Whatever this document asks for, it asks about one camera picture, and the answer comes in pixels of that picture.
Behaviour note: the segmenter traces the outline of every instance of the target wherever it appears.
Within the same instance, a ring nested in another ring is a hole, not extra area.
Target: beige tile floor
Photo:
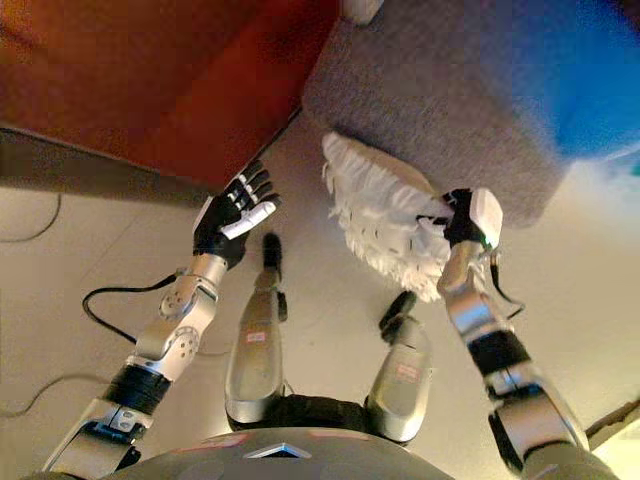
[[[327,218],[322,159],[304,121],[297,121],[264,160],[285,205],[252,235],[245,261],[225,277],[219,314],[203,350],[229,349],[260,270],[260,238],[274,230],[285,250],[290,320],[282,331],[288,380],[297,392],[362,401],[386,352],[377,321],[400,289],[353,257],[335,221]],[[521,338],[584,425],[640,390],[638,205],[629,206],[604,187],[594,191],[593,175],[589,168],[575,169],[538,225],[504,232],[501,275],[504,288],[528,304],[515,322]],[[42,196],[42,208],[50,208],[52,200]],[[106,284],[150,284],[184,265],[195,214],[65,196],[58,222],[43,237],[0,244],[2,406],[20,407],[61,373],[115,373],[128,344],[85,318],[83,294]],[[104,297],[95,308],[137,332],[160,295]],[[429,326],[436,373],[427,419],[410,449],[456,478],[511,478],[486,422],[490,405],[481,379],[443,305],[420,304],[415,315]],[[142,444],[145,456],[227,431],[226,361],[226,356],[197,360],[172,388]],[[37,469],[101,389],[81,381],[60,384],[28,415],[0,420],[1,478]]]

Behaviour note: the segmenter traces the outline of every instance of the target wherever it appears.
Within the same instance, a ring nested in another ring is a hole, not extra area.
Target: sticker
[[[247,343],[264,342],[267,339],[266,332],[252,332],[247,333]]]
[[[334,430],[334,429],[309,429],[309,435],[319,438],[351,438],[353,440],[369,440],[369,435],[362,432],[354,432],[353,430]]]
[[[241,433],[239,435],[225,435],[223,437],[208,438],[201,445],[196,445],[190,448],[179,448],[174,450],[175,453],[193,452],[196,450],[213,450],[217,448],[230,448],[236,447],[249,438],[248,433]]]
[[[411,383],[416,383],[420,378],[420,372],[417,368],[404,363],[398,364],[396,367],[396,376]]]

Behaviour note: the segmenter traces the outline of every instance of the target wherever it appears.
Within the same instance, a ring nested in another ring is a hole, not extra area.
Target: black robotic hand
[[[251,162],[224,192],[207,199],[195,223],[193,254],[222,257],[229,270],[236,266],[244,257],[251,229],[282,203],[272,190],[269,172],[259,160]]]

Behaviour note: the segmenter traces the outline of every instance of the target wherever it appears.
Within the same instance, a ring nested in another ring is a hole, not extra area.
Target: white fluffy object
[[[443,227],[418,216],[453,211],[413,167],[335,132],[324,136],[323,177],[349,248],[383,275],[429,302],[449,258]]]
[[[356,25],[368,25],[384,0],[342,0],[342,17]]]

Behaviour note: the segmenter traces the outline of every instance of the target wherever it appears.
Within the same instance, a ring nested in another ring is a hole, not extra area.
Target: black cable
[[[56,220],[60,216],[60,209],[61,208],[62,208],[62,194],[59,193],[57,195],[57,197],[56,197],[56,211],[53,212],[53,215],[51,216],[51,220],[49,220],[49,222],[47,222],[47,224],[43,228],[38,230],[33,235],[30,235],[30,236],[25,237],[25,238],[16,238],[16,239],[10,239],[10,238],[9,239],[2,239],[2,238],[0,238],[0,243],[23,243],[23,242],[29,242],[31,240],[35,240],[40,235],[43,235],[47,230],[49,230],[53,226],[54,223],[56,223]]]
[[[489,269],[491,270],[491,281],[493,282],[493,286],[495,287],[496,292],[498,292],[504,300],[509,302],[511,305],[518,306],[518,308],[514,312],[510,313],[507,316],[507,319],[511,320],[516,315],[519,315],[520,313],[524,312],[526,305],[524,304],[524,302],[521,302],[519,300],[514,300],[509,295],[504,293],[502,291],[502,288],[500,288],[500,270],[499,270],[498,256],[499,256],[499,252],[497,250],[494,250],[493,252],[491,252],[491,257],[489,262]]]
[[[29,413],[29,410],[31,410],[31,408],[35,405],[35,403],[38,401],[38,399],[42,396],[44,392],[49,390],[54,385],[57,385],[58,383],[64,382],[66,380],[87,380],[87,381],[102,383],[106,385],[110,383],[110,380],[99,377],[98,375],[92,375],[90,373],[69,373],[66,375],[60,375],[59,377],[56,377],[50,382],[43,385],[36,392],[33,398],[29,401],[26,407],[21,408],[20,410],[15,410],[15,411],[0,409],[0,418],[17,418],[17,417],[22,417],[23,415],[26,415],[27,413]]]
[[[103,320],[102,318],[100,318],[99,316],[97,316],[95,313],[93,313],[93,310],[91,310],[91,306],[89,305],[89,300],[91,300],[93,297],[95,297],[96,295],[99,295],[101,293],[144,293],[144,292],[151,292],[153,290],[158,290],[162,287],[166,287],[167,285],[172,284],[173,282],[176,281],[176,274],[172,273],[171,275],[168,275],[167,277],[163,278],[162,280],[160,280],[158,283],[155,283],[153,285],[151,285],[150,287],[103,287],[103,288],[97,288],[95,290],[92,290],[91,292],[89,292],[83,299],[82,299],[82,308],[84,309],[84,312],[87,314],[87,316],[93,320],[94,322],[98,323],[99,325],[102,325],[104,328],[111,330],[113,333],[120,335],[122,338],[124,338],[125,340],[127,340],[130,343],[135,344],[136,343],[136,338],[132,335],[129,335],[128,333],[120,330],[118,327],[111,325],[109,322]]]

